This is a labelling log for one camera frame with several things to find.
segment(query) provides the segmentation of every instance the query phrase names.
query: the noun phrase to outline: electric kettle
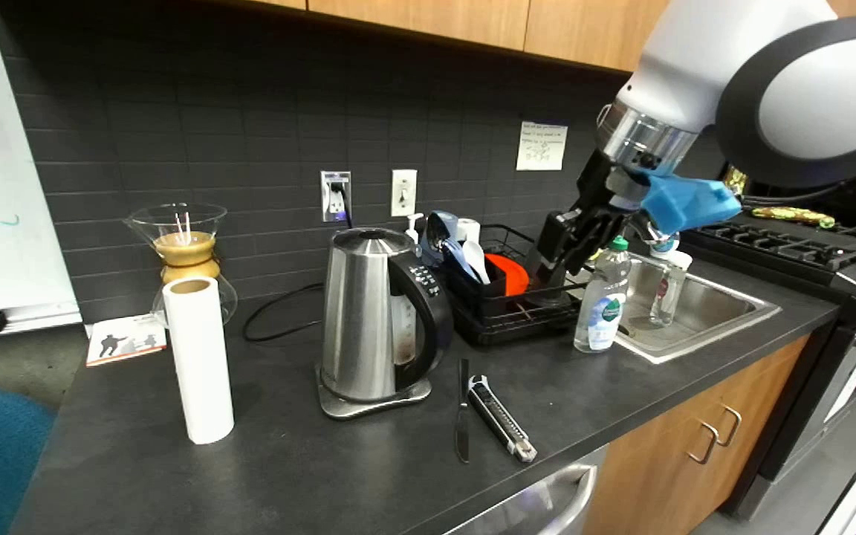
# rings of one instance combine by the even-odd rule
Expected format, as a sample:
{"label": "electric kettle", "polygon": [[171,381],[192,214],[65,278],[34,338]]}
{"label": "electric kettle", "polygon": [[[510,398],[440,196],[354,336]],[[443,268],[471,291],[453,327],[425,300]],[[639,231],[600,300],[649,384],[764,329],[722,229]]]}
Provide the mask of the electric kettle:
{"label": "electric kettle", "polygon": [[328,415],[428,398],[428,370],[450,338],[446,291],[401,231],[357,225],[334,234],[315,369]]}

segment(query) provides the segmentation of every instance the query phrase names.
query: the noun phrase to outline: tongs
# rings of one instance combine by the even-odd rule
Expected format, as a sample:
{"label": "tongs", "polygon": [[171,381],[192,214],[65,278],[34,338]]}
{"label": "tongs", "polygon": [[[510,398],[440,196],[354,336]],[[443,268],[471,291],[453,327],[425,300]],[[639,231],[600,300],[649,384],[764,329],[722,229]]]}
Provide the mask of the tongs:
{"label": "tongs", "polygon": [[527,462],[538,456],[538,449],[529,443],[527,430],[505,409],[505,403],[493,394],[487,375],[474,375],[466,381],[466,393],[477,400],[477,407],[486,413],[492,427],[505,439],[513,453],[517,453]]}

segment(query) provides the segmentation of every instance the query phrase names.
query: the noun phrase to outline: black tile backsplash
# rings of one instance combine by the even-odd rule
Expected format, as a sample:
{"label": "black tile backsplash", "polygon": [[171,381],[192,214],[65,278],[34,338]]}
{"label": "black tile backsplash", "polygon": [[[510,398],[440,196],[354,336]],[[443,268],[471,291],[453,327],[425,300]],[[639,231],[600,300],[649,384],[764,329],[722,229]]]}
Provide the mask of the black tile backsplash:
{"label": "black tile backsplash", "polygon": [[[241,3],[3,0],[0,45],[86,321],[148,309],[162,260],[122,216],[166,198],[230,208],[244,300],[322,278],[318,168],[354,173],[367,225],[406,229],[391,168],[416,165],[420,210],[535,234],[626,80]],[[523,118],[571,125],[562,173],[516,168]]]}

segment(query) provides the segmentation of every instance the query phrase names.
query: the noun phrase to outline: black countertop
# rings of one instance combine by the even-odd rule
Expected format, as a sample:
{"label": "black countertop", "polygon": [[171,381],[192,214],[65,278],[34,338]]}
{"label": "black countertop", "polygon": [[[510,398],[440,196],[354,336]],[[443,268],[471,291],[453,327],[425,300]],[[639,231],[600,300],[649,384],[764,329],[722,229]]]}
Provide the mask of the black countertop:
{"label": "black countertop", "polygon": [[[189,439],[166,354],[80,369],[15,532],[443,532],[835,314],[777,283],[692,269],[783,312],[666,366],[626,346],[584,355],[569,336],[492,351],[455,338],[428,400],[348,422],[318,409],[318,329],[236,341],[236,430],[214,445]],[[474,456],[458,461],[462,355],[529,430],[535,462],[510,456],[477,413]]]}

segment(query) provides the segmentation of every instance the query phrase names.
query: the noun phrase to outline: red object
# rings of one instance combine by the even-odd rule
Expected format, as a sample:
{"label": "red object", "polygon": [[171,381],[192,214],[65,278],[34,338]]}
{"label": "red object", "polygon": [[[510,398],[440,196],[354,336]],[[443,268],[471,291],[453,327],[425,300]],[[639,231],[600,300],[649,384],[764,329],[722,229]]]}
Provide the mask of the red object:
{"label": "red object", "polygon": [[529,272],[520,260],[510,256],[486,256],[505,277],[505,296],[520,296],[529,288]]}

